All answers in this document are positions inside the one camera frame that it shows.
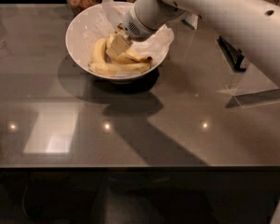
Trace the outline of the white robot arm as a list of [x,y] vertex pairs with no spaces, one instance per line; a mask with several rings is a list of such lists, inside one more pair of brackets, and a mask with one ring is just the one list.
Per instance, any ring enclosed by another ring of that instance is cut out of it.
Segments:
[[184,12],[201,17],[280,88],[280,7],[263,0],[136,0],[106,54],[119,56]]

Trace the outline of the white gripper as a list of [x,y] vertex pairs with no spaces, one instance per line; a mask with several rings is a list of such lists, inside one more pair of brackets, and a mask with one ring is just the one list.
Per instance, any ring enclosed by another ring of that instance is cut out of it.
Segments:
[[126,35],[118,33],[111,34],[106,39],[106,54],[109,58],[114,59],[118,57],[122,52],[127,50],[132,41],[143,42],[153,36],[156,31],[147,28],[138,19],[134,7],[131,7],[121,19],[123,32]]

